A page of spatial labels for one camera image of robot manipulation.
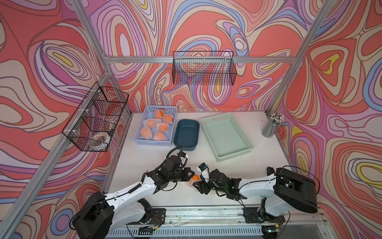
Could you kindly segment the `mint green perforated basket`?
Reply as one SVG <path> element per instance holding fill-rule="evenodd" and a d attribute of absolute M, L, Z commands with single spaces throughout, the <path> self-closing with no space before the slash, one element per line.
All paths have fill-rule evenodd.
<path fill-rule="evenodd" d="M 254 148 L 232 113 L 203 118 L 201 124 L 217 162 L 248 154 Z"/>

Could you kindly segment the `black stapler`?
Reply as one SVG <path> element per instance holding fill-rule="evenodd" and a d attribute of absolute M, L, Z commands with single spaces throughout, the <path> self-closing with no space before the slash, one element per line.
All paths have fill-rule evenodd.
<path fill-rule="evenodd" d="M 275 170 L 273 167 L 267 167 L 266 172 L 268 176 L 275 174 Z"/>

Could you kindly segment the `lavender perforated plastic basket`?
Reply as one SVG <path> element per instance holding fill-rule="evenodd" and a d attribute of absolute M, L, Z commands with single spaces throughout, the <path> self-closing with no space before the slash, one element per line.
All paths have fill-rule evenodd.
<path fill-rule="evenodd" d="M 134 141 L 139 145 L 171 146 L 177 111 L 174 106 L 147 105 Z"/>

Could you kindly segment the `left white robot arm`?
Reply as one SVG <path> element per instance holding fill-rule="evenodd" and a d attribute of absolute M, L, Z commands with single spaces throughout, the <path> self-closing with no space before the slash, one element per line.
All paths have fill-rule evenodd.
<path fill-rule="evenodd" d="M 81 239 L 103 239 L 123 225 L 154 223 L 156 216 L 146 198 L 164 190 L 170 182 L 188 182 L 195 174 L 186 167 L 187 162 L 188 155 L 180 151 L 144 173 L 137 183 L 114 193 L 92 194 L 71 219 L 71 228 Z"/>

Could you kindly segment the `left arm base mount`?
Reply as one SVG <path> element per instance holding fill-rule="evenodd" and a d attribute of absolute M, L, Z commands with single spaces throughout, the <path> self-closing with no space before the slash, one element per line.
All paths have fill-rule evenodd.
<path fill-rule="evenodd" d="M 132 222 L 130 225 L 156 225 L 160 226 L 165 223 L 166 209 L 154 208 L 149 213 L 145 213 L 143 218 L 138 222 Z"/>

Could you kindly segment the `dark teal plastic tray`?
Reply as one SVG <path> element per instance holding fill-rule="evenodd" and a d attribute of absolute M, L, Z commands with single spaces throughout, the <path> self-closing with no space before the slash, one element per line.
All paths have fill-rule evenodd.
<path fill-rule="evenodd" d="M 181 119 L 176 127 L 173 143 L 184 151 L 196 149 L 199 141 L 200 123 L 193 119 Z"/>

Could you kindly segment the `metal cup of pencils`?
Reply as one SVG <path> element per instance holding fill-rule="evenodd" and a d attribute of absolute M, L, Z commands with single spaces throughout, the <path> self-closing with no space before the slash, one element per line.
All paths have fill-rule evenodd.
<path fill-rule="evenodd" d="M 268 122 L 262 130 L 262 135 L 267 138 L 271 138 L 284 122 L 284 115 L 282 113 L 272 113 L 269 115 Z"/>

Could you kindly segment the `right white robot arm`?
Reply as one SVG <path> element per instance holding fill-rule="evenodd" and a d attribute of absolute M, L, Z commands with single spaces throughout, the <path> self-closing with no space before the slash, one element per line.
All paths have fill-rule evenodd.
<path fill-rule="evenodd" d="M 215 191 L 219 197 L 238 202 L 261 197 L 260 215 L 278 217 L 292 209 L 311 214 L 318 211 L 315 181 L 284 167 L 268 167 L 267 176 L 257 179 L 229 178 L 205 165 L 199 170 L 200 181 L 193 186 L 201 194 Z"/>

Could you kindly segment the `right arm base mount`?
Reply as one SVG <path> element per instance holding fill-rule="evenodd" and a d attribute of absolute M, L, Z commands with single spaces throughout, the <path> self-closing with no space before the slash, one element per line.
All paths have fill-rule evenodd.
<path fill-rule="evenodd" d="M 283 224 L 286 222 L 283 215 L 275 217 L 267 213 L 261 214 L 258 207 L 243 208 L 243 217 L 247 224 Z"/>

